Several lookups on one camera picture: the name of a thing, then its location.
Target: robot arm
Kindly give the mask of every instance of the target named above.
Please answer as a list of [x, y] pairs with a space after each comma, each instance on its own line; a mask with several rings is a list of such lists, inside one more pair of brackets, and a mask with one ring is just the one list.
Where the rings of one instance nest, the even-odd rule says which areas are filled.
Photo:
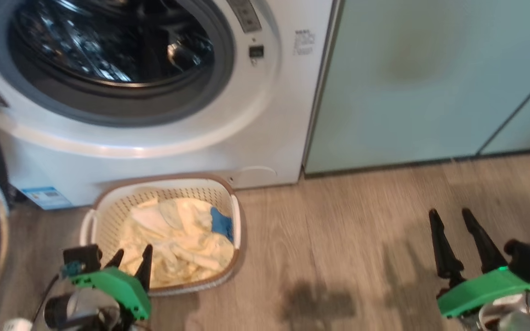
[[[76, 289], [47, 300], [46, 326], [58, 331], [127, 331], [135, 321], [149, 319], [151, 304], [147, 292], [153, 247], [148, 245], [144, 250], [143, 261], [134, 276], [118, 270], [123, 256], [124, 250], [118, 250], [101, 268], [97, 245], [64, 250], [61, 277], [68, 278]], [[4, 326], [6, 331], [31, 329], [32, 323], [23, 319]]]
[[507, 263], [471, 211], [463, 209], [462, 215], [482, 262], [483, 275], [469, 280], [461, 276], [463, 264], [444, 235], [439, 214], [429, 212], [437, 273], [449, 280], [437, 295], [441, 315], [474, 330], [530, 330], [530, 244], [507, 242], [504, 250], [512, 257]]

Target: clothes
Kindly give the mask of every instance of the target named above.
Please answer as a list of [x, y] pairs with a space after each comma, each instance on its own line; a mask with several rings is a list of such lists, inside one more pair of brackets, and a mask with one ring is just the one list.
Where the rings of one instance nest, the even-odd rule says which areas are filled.
[[120, 247], [120, 269], [136, 273], [147, 244], [153, 245], [150, 287], [190, 283], [217, 275], [231, 262], [234, 246], [212, 232], [213, 206], [198, 199], [158, 202], [153, 199], [130, 210]]

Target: white washing machine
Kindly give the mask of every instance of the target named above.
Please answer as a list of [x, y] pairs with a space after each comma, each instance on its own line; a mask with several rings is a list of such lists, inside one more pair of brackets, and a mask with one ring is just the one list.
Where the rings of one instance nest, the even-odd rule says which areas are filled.
[[0, 145], [44, 209], [119, 180], [297, 182], [332, 0], [0, 0]]

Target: cable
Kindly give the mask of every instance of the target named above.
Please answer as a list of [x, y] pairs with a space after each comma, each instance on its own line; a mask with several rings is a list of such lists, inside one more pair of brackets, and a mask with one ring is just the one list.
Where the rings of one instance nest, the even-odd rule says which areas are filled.
[[38, 309], [36, 310], [36, 313], [32, 317], [32, 325], [36, 323], [36, 319], [38, 319], [38, 314], [40, 314], [40, 310], [42, 310], [42, 306], [44, 306], [44, 302], [46, 302], [46, 298], [50, 294], [50, 290], [52, 290], [52, 287], [57, 282], [57, 280], [58, 280], [58, 274], [54, 275], [50, 283], [48, 283], [46, 290], [44, 290], [44, 295], [42, 296], [42, 300], [40, 301], [40, 304], [38, 305]]

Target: blue cloth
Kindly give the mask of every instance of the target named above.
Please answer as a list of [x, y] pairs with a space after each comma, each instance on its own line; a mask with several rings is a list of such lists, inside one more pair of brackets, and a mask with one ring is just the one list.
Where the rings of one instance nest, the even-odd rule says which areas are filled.
[[215, 207], [212, 207], [210, 214], [212, 214], [212, 232], [222, 234], [234, 243], [232, 218], [224, 216]]

